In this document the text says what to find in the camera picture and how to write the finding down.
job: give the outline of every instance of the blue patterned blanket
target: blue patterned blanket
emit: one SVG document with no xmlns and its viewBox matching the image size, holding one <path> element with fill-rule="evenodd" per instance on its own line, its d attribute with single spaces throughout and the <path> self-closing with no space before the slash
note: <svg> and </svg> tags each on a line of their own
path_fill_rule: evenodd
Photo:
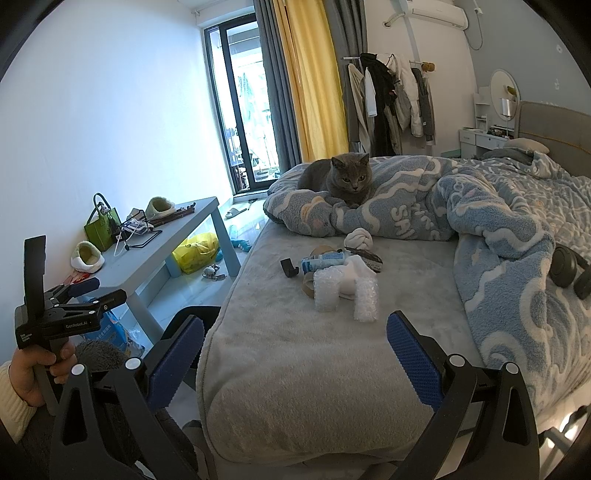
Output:
<svg viewBox="0 0 591 480">
<path fill-rule="evenodd" d="M 460 241 L 454 277 L 484 363 L 516 362 L 535 411 L 591 373 L 591 299 L 547 277 L 555 241 L 591 258 L 591 180 L 546 155 L 515 160 L 374 158 L 375 195 L 357 209 L 328 192 L 296 190 L 285 173 L 264 210 L 289 230 L 332 236 L 363 227 L 396 239 Z"/>
</svg>

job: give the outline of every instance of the white dresser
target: white dresser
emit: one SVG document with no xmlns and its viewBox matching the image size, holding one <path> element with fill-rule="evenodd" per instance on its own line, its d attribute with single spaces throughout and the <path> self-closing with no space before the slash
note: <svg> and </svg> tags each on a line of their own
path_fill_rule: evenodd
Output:
<svg viewBox="0 0 591 480">
<path fill-rule="evenodd" d="M 506 138 L 473 132 L 470 130 L 460 130 L 462 158 L 472 158 L 475 155 L 480 157 L 480 155 L 483 155 L 489 150 L 503 148 L 506 142 Z"/>
</svg>

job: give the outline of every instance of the black headphones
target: black headphones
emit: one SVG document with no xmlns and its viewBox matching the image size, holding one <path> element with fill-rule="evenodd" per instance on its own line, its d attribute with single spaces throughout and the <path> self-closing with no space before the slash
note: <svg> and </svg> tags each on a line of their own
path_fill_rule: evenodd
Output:
<svg viewBox="0 0 591 480">
<path fill-rule="evenodd" d="M 584 272 L 574 281 L 577 276 L 577 265 L 584 269 Z M 574 282 L 573 290 L 581 300 L 586 299 L 591 293 L 589 263 L 577 252 L 564 245 L 556 244 L 549 275 L 555 285 L 560 288 L 566 288 Z"/>
</svg>

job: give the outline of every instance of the white knit sweater sleeve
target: white knit sweater sleeve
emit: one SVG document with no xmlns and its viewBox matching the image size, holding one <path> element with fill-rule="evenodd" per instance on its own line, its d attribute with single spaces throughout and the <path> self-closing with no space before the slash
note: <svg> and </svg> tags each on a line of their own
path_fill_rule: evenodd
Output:
<svg viewBox="0 0 591 480">
<path fill-rule="evenodd" d="M 0 367 L 0 420 L 14 443 L 18 443 L 37 409 L 30 407 L 14 391 L 8 378 L 9 366 L 10 362 L 6 362 Z"/>
</svg>

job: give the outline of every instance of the lampshade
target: lampshade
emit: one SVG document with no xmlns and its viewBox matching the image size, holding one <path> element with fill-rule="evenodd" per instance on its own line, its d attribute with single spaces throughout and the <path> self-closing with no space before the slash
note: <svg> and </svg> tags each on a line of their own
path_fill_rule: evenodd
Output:
<svg viewBox="0 0 591 480">
<path fill-rule="evenodd" d="M 517 109 L 517 102 L 509 100 L 508 98 L 501 99 L 501 115 L 508 118 L 515 116 L 515 110 Z"/>
</svg>

